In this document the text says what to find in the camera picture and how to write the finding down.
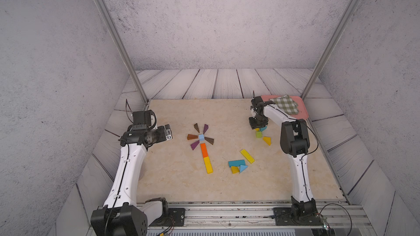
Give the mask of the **brown small wooden block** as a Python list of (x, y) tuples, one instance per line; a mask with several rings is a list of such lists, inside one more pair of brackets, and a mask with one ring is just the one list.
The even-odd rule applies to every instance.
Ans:
[(199, 136), (198, 135), (194, 135), (194, 134), (188, 134), (187, 135), (187, 140), (194, 140), (194, 139), (198, 139)]

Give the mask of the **yellow triangle wooden block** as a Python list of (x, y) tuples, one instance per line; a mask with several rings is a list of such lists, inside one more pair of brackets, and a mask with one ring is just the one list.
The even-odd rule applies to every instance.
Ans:
[(271, 137), (263, 137), (263, 141), (268, 145), (271, 146), (272, 140)]

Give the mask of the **purple rectangular wooden block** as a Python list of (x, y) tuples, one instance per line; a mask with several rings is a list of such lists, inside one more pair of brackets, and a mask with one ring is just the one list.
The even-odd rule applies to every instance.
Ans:
[(195, 148), (196, 148), (199, 144), (200, 144), (200, 141), (195, 141), (194, 143), (192, 143), (192, 144), (190, 145), (190, 147), (191, 147), (191, 149), (192, 149), (192, 150), (195, 150)]

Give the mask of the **orange long wooden block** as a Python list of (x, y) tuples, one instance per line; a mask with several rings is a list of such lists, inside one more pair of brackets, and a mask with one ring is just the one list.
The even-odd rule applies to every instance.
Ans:
[(203, 158), (208, 157), (208, 151), (207, 151), (207, 146), (206, 146), (206, 144), (205, 144), (205, 143), (201, 143), (201, 144), (200, 144), (200, 147), (201, 147), (201, 152), (202, 152), (202, 156), (203, 156)]

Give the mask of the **lime green long block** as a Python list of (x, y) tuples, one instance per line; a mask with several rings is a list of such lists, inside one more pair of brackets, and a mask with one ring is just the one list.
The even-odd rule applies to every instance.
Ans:
[(253, 164), (255, 162), (254, 157), (251, 156), (251, 154), (246, 149), (242, 149), (240, 153), (250, 164)]

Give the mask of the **brown slanted wooden block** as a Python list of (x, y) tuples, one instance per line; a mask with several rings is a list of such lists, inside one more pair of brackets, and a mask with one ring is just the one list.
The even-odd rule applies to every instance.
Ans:
[(212, 145), (214, 144), (214, 139), (213, 138), (205, 137), (205, 141), (209, 142)]

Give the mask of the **teal long wooden block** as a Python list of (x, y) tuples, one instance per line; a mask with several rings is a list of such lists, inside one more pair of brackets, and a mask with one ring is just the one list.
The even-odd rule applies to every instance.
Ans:
[(245, 160), (234, 160), (228, 162), (229, 167), (239, 167), (241, 165), (246, 165)]

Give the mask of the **light blue triangle block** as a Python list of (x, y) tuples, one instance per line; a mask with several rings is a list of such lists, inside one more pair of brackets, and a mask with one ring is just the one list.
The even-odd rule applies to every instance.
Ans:
[(240, 173), (242, 173), (244, 170), (246, 170), (248, 168), (248, 166), (247, 165), (240, 165), (239, 166), (239, 171), (240, 171)]

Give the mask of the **yellow long wooden block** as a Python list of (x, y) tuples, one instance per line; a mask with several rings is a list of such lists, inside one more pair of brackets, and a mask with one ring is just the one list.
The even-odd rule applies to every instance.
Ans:
[(207, 156), (207, 157), (204, 157), (203, 160), (204, 160), (204, 163), (205, 163), (205, 168), (206, 168), (207, 174), (213, 173), (213, 168), (212, 168), (212, 165), (211, 165), (210, 158)]

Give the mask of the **yellow small cube block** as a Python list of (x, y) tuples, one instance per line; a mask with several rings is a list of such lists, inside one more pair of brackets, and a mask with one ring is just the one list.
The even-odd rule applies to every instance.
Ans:
[(239, 173), (240, 172), (240, 169), (237, 166), (232, 166), (232, 167), (230, 167), (230, 169), (231, 169), (231, 172), (233, 174), (236, 174), (236, 173)]

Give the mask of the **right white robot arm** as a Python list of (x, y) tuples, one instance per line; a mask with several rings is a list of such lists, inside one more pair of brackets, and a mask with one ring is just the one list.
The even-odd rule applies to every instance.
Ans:
[(280, 146), (288, 156), (293, 178), (291, 216), (303, 219), (318, 213), (308, 175), (307, 155), (310, 148), (310, 129), (306, 120), (296, 119), (261, 96), (253, 97), (249, 124), (252, 129), (266, 127), (270, 121), (281, 128)]

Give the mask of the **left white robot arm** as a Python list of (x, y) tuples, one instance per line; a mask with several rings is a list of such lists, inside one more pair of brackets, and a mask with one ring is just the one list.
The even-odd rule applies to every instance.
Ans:
[(137, 207), (137, 186), (148, 148), (172, 139), (170, 125), (146, 128), (131, 125), (119, 139), (120, 162), (114, 183), (102, 208), (93, 211), (91, 225), (98, 236), (145, 236), (158, 219), (169, 219), (165, 198)]

